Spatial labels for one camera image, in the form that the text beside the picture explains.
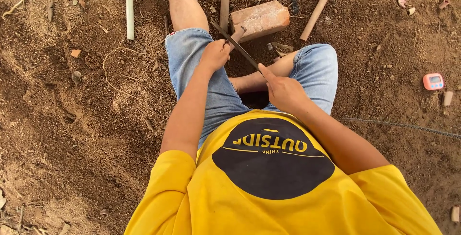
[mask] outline person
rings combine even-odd
[[[170,0],[178,102],[125,230],[143,234],[441,234],[400,171],[329,114],[337,55],[304,47],[228,78],[196,0]],[[267,90],[262,110],[239,93]]]

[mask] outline brown soil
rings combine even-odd
[[[0,0],[0,10],[8,11],[18,1]],[[67,222],[72,227],[68,234],[122,234],[143,196],[176,102],[168,70],[153,70],[156,63],[168,63],[163,43],[168,0],[135,0],[133,42],[126,41],[124,0],[84,0],[86,8],[54,0],[51,23],[50,1],[26,1],[0,20],[0,187],[7,199],[0,224],[15,227],[24,204],[27,227],[58,234]],[[456,7],[461,0],[450,0],[443,10],[437,8],[441,1],[407,0],[416,7],[412,16],[396,0],[328,2],[308,43],[330,43],[337,50],[334,117],[461,133],[461,11]],[[199,2],[218,20],[219,11],[212,14],[210,6],[218,10],[220,0]],[[299,0],[300,14],[286,30],[243,48],[268,63],[276,57],[275,51],[267,51],[269,41],[301,48],[305,44],[298,38],[315,4]],[[253,0],[236,0],[231,12],[252,5]],[[136,98],[106,82],[103,60],[117,47],[151,54],[118,49],[105,61],[108,81]],[[81,49],[81,56],[70,56],[72,49]],[[238,52],[231,56],[226,66],[230,76],[253,71]],[[71,79],[74,71],[82,74],[77,86]],[[446,88],[423,88],[422,77],[432,72],[442,74]],[[450,107],[441,106],[445,90],[455,91]],[[246,96],[245,101],[260,107],[266,96]],[[154,132],[145,119],[152,120]],[[452,205],[461,203],[458,139],[401,127],[345,124],[400,168],[444,234],[461,232],[449,218]],[[108,215],[100,213],[103,209]]]

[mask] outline light blue jeans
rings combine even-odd
[[[203,50],[213,42],[210,34],[200,28],[188,28],[165,39],[170,77],[179,99],[186,89]],[[289,77],[296,79],[310,99],[330,114],[338,80],[336,51],[328,44],[313,44],[298,51]],[[199,147],[208,135],[230,118],[250,111],[229,81],[224,67],[216,71],[208,84],[205,121]],[[271,103],[264,110],[280,111]]]

